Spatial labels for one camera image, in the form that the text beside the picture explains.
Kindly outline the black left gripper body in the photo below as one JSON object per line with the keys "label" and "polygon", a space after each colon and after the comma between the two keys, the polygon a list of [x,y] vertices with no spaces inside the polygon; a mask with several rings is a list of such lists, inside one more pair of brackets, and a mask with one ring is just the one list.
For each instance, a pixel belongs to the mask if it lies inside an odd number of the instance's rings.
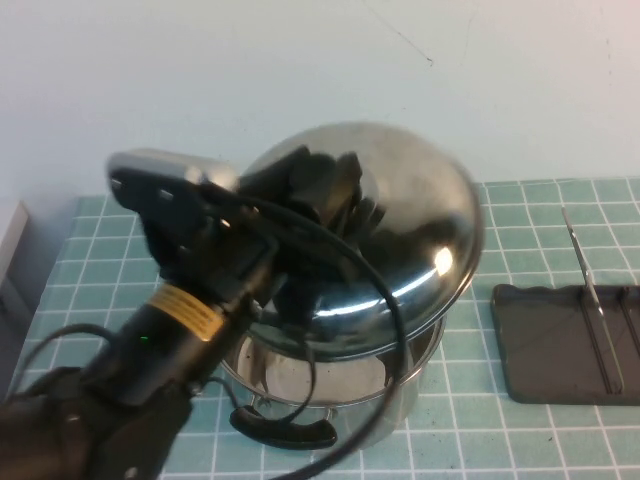
{"label": "black left gripper body", "polygon": [[151,185],[143,189],[143,231],[163,279],[216,294],[254,286],[273,291],[282,276],[345,281],[352,266],[327,232],[353,199],[322,220],[324,206],[284,186]]}

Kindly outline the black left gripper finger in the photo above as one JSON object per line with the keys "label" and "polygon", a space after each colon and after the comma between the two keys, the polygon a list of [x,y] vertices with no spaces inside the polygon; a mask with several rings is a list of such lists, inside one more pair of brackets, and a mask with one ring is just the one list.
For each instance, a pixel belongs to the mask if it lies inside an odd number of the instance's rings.
{"label": "black left gripper finger", "polygon": [[239,195],[294,208],[298,196],[311,185],[310,159],[310,150],[300,146],[254,173],[243,174]]}
{"label": "black left gripper finger", "polygon": [[321,224],[341,235],[353,204],[360,195],[362,169],[355,152],[338,157],[322,178]]}

